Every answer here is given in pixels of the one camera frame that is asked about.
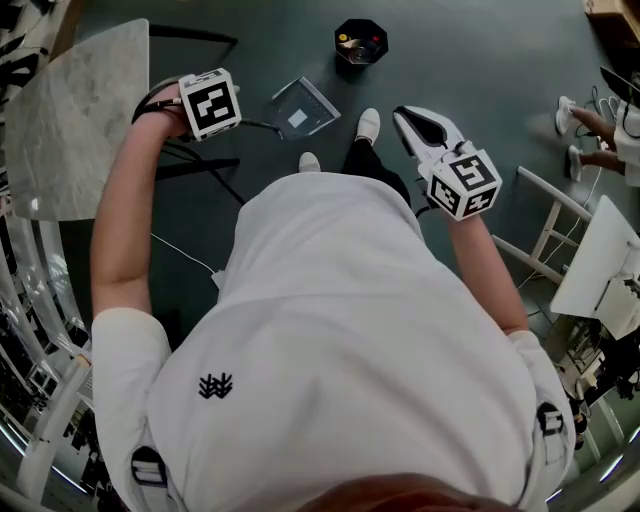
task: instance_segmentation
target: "shoe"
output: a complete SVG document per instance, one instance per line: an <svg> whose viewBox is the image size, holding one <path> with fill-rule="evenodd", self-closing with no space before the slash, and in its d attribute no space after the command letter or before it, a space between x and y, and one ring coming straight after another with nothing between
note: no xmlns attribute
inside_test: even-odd
<svg viewBox="0 0 640 512"><path fill-rule="evenodd" d="M380 114L375 108L368 108L360 116L356 140L367 139L371 145L375 143L380 133Z"/></svg>
<svg viewBox="0 0 640 512"><path fill-rule="evenodd" d="M569 146L569 149L567 149L564 175L576 183L580 182L580 175L584 169L584 165L580 163L581 154L582 151L575 146Z"/></svg>
<svg viewBox="0 0 640 512"><path fill-rule="evenodd" d="M318 157L313 153L302 153L298 162L298 172L321 172Z"/></svg>
<svg viewBox="0 0 640 512"><path fill-rule="evenodd" d="M576 104L575 101L571 101L566 96L560 96L558 98L558 111L556 112L556 131L560 135L567 133L569 129L569 123L573 116L571 115L571 107Z"/></svg>

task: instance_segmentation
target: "gray floor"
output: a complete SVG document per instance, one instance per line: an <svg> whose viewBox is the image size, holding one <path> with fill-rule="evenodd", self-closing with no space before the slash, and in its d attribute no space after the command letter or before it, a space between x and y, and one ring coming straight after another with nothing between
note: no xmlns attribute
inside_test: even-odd
<svg viewBox="0 0 640 512"><path fill-rule="evenodd" d="M557 98L566 94L584 103L592 85L608 93L599 73L605 57L581 0L93 0L78 37L137 17L238 37L240 44L224 66L242 89L241 108L247 117L259 119L270 96L300 75L342 112L330 127L295 143L239 128L194 146L206 158L242 159L227 178L245 198L295 172L303 151L315 152L324 170L338 171L360 113L373 106L383 120L376 149L409 185L419 207L412 185L415 165L395 135L391 112L398 105L424 106L450 117L477 147L489 152L504 186L485 220L492 232L525 250L537 238L551 201L515 179L517 166L569 188L562 168L572 137L561 139L555 133ZM358 80L345 80L334 69L333 31L350 17L377 21L390 41L389 54ZM210 69L220 46L154 40L151 51L152 78L160 79ZM583 183L571 190L578 200L586 198L595 172L588 171ZM602 193L639 225L637 192L625 187L619 176L605 172L590 204ZM154 231L210 266L224 268L237 213L211 176L176 178L157 187ZM455 268L441 214L429 213L420 221L433 253ZM566 229L572 224L570 218L560 222ZM216 288L205 269L171 249L154 243L153 251L154 310L178 309L186 333L215 304ZM561 251L559 259L569 254ZM508 264L516 280L528 275L518 263Z"/></svg>

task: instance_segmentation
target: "embroidered logo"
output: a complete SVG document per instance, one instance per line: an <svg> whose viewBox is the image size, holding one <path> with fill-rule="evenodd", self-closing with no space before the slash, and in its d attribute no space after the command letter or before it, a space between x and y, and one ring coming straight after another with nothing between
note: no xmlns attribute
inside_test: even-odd
<svg viewBox="0 0 640 512"><path fill-rule="evenodd" d="M212 377L211 374L209 374L206 379L201 377L199 391L200 396L207 400L212 396L217 396L218 398L223 399L233 389L233 382L231 382L232 377L233 375L229 374L227 376L226 373L223 373L220 379Z"/></svg>

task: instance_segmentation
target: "white cable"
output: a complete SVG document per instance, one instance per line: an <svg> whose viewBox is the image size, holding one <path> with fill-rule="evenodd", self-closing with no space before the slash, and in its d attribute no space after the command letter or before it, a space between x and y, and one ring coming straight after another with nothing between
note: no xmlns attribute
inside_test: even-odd
<svg viewBox="0 0 640 512"><path fill-rule="evenodd" d="M189 258L191 261L195 261L198 265L202 265L204 268L206 268L209 272L211 272L211 275L213 276L216 272L215 270L213 270L209 265L206 265L204 263L202 263L200 260L195 259L193 256L189 256L186 252L184 252L181 249L178 249L175 245L170 244L169 242L167 242L166 240L160 238L158 235L155 235L153 233L151 233L151 236L153 238L155 238L156 240L160 240L163 244L167 244L169 247L171 247L174 251L178 251L180 254L182 254L185 258Z"/></svg>

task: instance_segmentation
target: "backpack strap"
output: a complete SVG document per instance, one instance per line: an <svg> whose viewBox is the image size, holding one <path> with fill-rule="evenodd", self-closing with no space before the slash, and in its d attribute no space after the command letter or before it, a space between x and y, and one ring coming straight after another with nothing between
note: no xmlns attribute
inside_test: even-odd
<svg viewBox="0 0 640 512"><path fill-rule="evenodd" d="M162 457L153 448L142 446L133 452L131 472L148 510L187 512Z"/></svg>

